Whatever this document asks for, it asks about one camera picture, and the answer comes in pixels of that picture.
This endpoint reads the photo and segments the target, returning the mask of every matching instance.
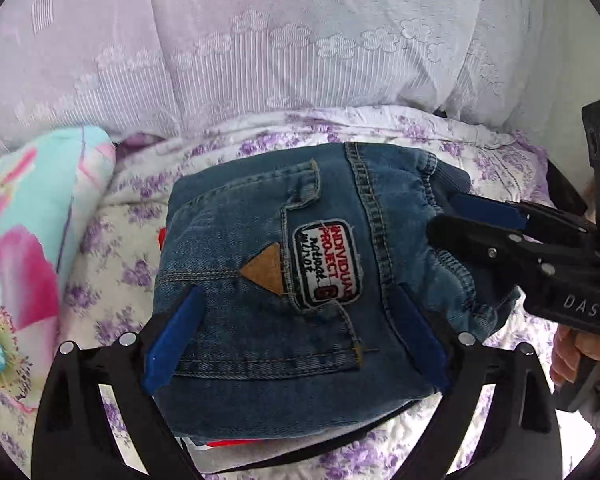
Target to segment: bed sheet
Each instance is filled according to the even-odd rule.
[[[442,119],[398,106],[311,109],[236,118],[193,140],[171,139],[126,156],[88,226],[74,262],[60,317],[59,341],[82,348],[107,345],[128,330],[140,330],[152,312],[159,263],[158,231],[164,225],[175,180],[210,166],[268,152],[325,142],[390,142],[423,148],[467,171],[473,192],[496,200],[548,203],[546,156],[522,134],[497,134],[483,126]],[[488,344],[513,348],[528,340],[548,371],[554,324],[533,318],[518,304],[505,327]],[[474,420],[454,462],[470,459],[492,390],[485,387]],[[115,400],[103,395],[110,425],[128,464],[141,469]],[[0,439],[25,473],[35,414],[16,412],[0,398]],[[277,478],[388,478],[426,427],[437,397],[431,397],[370,432],[364,439],[298,464],[210,480]],[[567,472],[586,453],[594,435],[579,414],[559,413]]]

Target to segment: brown leather tag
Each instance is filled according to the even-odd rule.
[[[277,242],[264,249],[238,272],[250,282],[278,296],[282,296],[285,291],[280,269],[280,244]]]

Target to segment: human hand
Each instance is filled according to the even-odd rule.
[[[575,382],[580,356],[583,354],[600,361],[600,336],[576,332],[568,326],[558,325],[554,334],[554,351],[551,354],[551,380],[557,386],[561,386],[565,380]]]

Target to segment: red fabric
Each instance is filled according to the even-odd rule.
[[[167,229],[163,227],[158,232],[158,245],[160,246],[160,250],[162,250],[162,246],[164,245],[164,237],[167,234]]]
[[[207,442],[209,447],[223,447],[223,446],[238,446],[238,444],[252,444],[257,440],[216,440],[215,442]]]

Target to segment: folded jeans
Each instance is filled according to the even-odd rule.
[[[517,299],[492,270],[427,242],[427,221],[469,188],[431,153],[360,143],[177,181],[154,312],[193,283],[205,313],[155,396],[172,431],[198,442],[307,436],[442,389],[445,356],[435,344],[423,356],[421,313],[484,340]]]

